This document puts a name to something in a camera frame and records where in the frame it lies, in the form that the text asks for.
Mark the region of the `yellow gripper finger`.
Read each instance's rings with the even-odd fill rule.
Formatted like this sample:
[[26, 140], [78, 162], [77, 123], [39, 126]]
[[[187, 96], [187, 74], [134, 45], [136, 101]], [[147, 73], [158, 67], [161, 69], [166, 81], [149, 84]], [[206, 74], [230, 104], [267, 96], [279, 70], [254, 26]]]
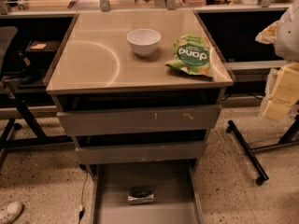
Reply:
[[299, 63], [290, 63], [268, 75], [262, 114], [271, 120], [282, 119], [299, 101]]

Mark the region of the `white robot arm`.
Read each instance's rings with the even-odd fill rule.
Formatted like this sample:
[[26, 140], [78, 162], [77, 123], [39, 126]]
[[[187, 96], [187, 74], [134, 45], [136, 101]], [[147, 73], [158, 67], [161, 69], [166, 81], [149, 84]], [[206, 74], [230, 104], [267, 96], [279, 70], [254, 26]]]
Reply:
[[270, 72], [262, 103], [265, 118], [282, 119], [299, 101], [299, 0], [278, 21], [258, 33], [255, 40], [272, 44], [276, 55], [287, 61], [277, 72]]

